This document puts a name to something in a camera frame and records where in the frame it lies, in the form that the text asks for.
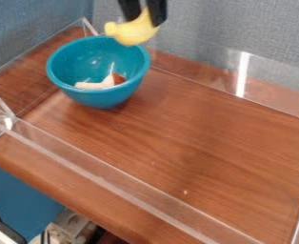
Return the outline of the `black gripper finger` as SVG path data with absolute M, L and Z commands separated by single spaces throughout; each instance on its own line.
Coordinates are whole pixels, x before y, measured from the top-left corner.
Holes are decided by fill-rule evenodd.
M 125 21 L 133 21 L 141 13 L 139 0 L 118 0 Z
M 167 0 L 146 0 L 151 24 L 158 27 L 167 19 Z

